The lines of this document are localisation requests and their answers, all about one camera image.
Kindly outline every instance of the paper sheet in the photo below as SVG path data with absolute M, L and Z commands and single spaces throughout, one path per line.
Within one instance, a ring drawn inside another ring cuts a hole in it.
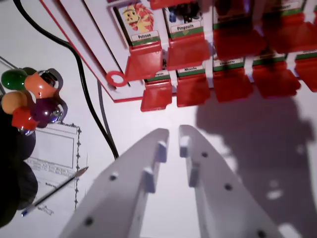
M 34 150 L 24 160 L 38 183 L 35 200 L 87 166 L 81 134 L 79 126 L 62 122 L 36 129 Z M 84 183 L 80 179 L 74 181 L 26 217 L 22 218 L 18 210 L 12 221 L 0 229 L 0 237 L 18 237 L 19 230 L 25 231 L 26 237 L 58 237 L 84 195 Z

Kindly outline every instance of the purple bead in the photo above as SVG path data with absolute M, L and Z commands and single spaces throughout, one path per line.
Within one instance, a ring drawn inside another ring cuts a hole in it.
M 52 98 L 40 98 L 31 110 L 31 116 L 36 121 L 51 122 L 54 111 L 58 110 L 58 103 Z

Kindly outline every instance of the green stripe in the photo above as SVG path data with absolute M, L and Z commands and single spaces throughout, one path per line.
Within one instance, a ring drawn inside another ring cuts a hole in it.
M 190 29 L 190 30 L 185 30 L 185 31 L 179 31 L 179 32 L 171 33 L 170 37 L 172 39 L 174 39 L 174 38 L 177 38 L 177 37 L 189 36 L 189 35 L 201 33 L 203 31 L 204 31 L 204 28 L 201 26 L 201 27 L 197 27 L 197 28 L 194 28 L 194 29 Z
M 242 63 L 233 63 L 233 64 L 228 64 L 228 65 L 222 65 L 222 66 L 217 66 L 213 67 L 214 71 L 221 71 L 221 70 L 227 70 L 227 69 L 233 69 L 233 68 L 240 68 L 244 66 L 244 62 Z
M 158 80 L 163 80 L 163 79 L 170 79 L 169 75 L 163 75 L 163 76 L 159 76 L 159 77 L 153 77 L 153 78 L 149 78 L 146 79 L 146 82 L 153 82 L 153 81 L 158 81 Z
M 285 60 L 284 56 L 276 57 L 276 58 L 268 58 L 268 59 L 259 59 L 253 62 L 253 66 L 260 65 L 260 64 L 267 64 L 267 63 L 276 63 L 276 62 L 281 62 L 284 60 Z
M 317 53 L 298 55 L 296 56 L 296 60 L 302 60 L 302 59 L 308 59 L 308 58 L 314 58 L 314 57 L 317 57 Z
M 205 69 L 194 70 L 190 72 L 178 73 L 179 77 L 190 76 L 195 74 L 205 73 Z
M 156 42 L 156 41 L 159 41 L 159 36 L 154 36 L 154 37 L 143 39 L 143 40 L 139 40 L 139 41 L 132 41 L 132 45 L 133 46 L 139 46 L 139 45 L 152 43 L 152 42 Z

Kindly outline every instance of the black object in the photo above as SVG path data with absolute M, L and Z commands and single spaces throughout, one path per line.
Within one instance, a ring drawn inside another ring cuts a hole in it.
M 93 116 L 93 118 L 94 118 L 94 120 L 95 120 L 95 122 L 96 122 L 96 124 L 97 124 L 97 126 L 99 128 L 99 130 L 101 131 L 101 133 L 103 134 L 104 138 L 106 139 L 106 141 L 107 141 L 107 143 L 108 143 L 108 145 L 109 145 L 109 147 L 110 147 L 110 149 L 111 149 L 111 151 L 113 153 L 114 159 L 118 158 L 119 154 L 118 154 L 117 148 L 116 148 L 115 144 L 112 142 L 112 140 L 109 138 L 109 136 L 108 136 L 106 130 L 104 129 L 102 123 L 100 122 L 100 120 L 99 120 L 99 118 L 98 118 L 98 116 L 97 116 L 97 114 L 95 112 L 94 106 L 93 106 L 93 104 L 91 102 L 91 99 L 90 99 L 90 96 L 89 96 L 89 92 L 88 92 L 88 88 L 87 88 L 87 83 L 86 83 L 83 63 L 81 61 L 80 56 L 77 54 L 76 50 L 67 41 L 64 41 L 64 40 L 54 36 L 50 32 L 48 32 L 48 31 L 44 30 L 42 27 L 40 27 L 28 15 L 28 13 L 24 10 L 20 0 L 13 0 L 13 2 L 15 4 L 16 8 L 19 10 L 19 12 L 25 18 L 25 20 L 27 20 L 38 32 L 40 32 L 44 36 L 48 37 L 52 41 L 58 43 L 59 45 L 68 48 L 73 53 L 73 55 L 75 56 L 76 61 L 77 61 L 79 76 L 80 76 L 80 80 L 81 80 L 81 85 L 82 85 L 82 88 L 83 88 L 83 91 L 84 91 L 85 99 L 86 99 L 88 108 L 90 110 L 90 113 L 92 114 L 92 116 Z
M 231 8 L 231 0 L 217 0 L 214 6 L 219 16 L 227 15 Z
M 198 13 L 200 7 L 198 5 L 198 2 L 171 6 L 168 8 L 168 10 L 170 22 L 176 22 L 177 16 L 181 16 L 184 19 L 184 23 L 192 22 L 193 19 L 199 19 Z
M 2 168 L 0 173 L 0 228 L 7 225 L 18 208 L 20 189 L 15 171 L 12 168 Z

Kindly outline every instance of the red plastic flap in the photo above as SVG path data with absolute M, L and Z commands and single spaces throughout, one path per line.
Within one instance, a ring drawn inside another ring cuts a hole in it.
M 216 29 L 213 31 L 213 40 L 220 60 L 259 55 L 266 47 L 265 39 L 252 25 Z
M 312 92 L 317 92 L 317 59 L 299 59 L 295 71 Z
M 150 6 L 152 10 L 175 6 L 183 3 L 190 3 L 191 0 L 150 0 Z
M 304 22 L 304 14 L 265 20 L 263 32 L 278 53 L 317 49 L 317 28 Z
M 254 66 L 253 79 L 264 98 L 294 96 L 301 87 L 285 62 Z
M 180 77 L 177 82 L 178 107 L 203 104 L 210 97 L 210 89 L 205 74 Z
M 243 68 L 213 73 L 213 86 L 218 102 L 247 98 L 253 87 Z
M 150 82 L 145 86 L 141 111 L 163 110 L 172 103 L 172 84 L 170 80 Z
M 163 53 L 160 41 L 130 47 L 130 54 L 125 69 L 127 81 L 152 78 L 163 69 Z
M 203 33 L 169 39 L 167 70 L 199 66 L 209 58 L 208 41 Z

